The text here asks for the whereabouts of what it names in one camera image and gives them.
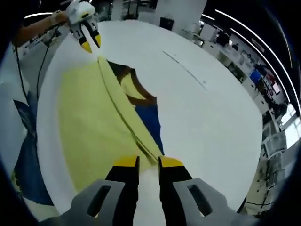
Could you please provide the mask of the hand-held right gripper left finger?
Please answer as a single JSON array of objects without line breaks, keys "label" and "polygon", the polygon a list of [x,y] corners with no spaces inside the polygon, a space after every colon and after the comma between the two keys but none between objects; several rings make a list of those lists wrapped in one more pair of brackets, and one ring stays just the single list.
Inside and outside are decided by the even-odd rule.
[{"label": "hand-held right gripper left finger", "polygon": [[139,185],[138,156],[115,162],[105,179],[78,193],[68,211],[42,221],[44,226],[131,226]]}]

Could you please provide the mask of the person's left hand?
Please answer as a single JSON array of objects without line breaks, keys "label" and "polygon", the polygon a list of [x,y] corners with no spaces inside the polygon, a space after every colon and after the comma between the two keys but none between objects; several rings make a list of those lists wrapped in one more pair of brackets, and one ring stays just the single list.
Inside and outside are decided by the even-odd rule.
[{"label": "person's left hand", "polygon": [[50,16],[50,22],[52,25],[66,23],[67,21],[68,21],[68,17],[65,11],[58,10],[53,12]]}]

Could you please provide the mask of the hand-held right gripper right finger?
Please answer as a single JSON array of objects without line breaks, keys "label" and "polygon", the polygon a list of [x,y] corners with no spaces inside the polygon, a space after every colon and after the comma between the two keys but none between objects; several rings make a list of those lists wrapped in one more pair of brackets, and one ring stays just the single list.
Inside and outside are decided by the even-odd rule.
[{"label": "hand-held right gripper right finger", "polygon": [[255,217],[232,210],[226,197],[192,178],[177,159],[158,158],[160,201],[168,226],[254,226]]}]

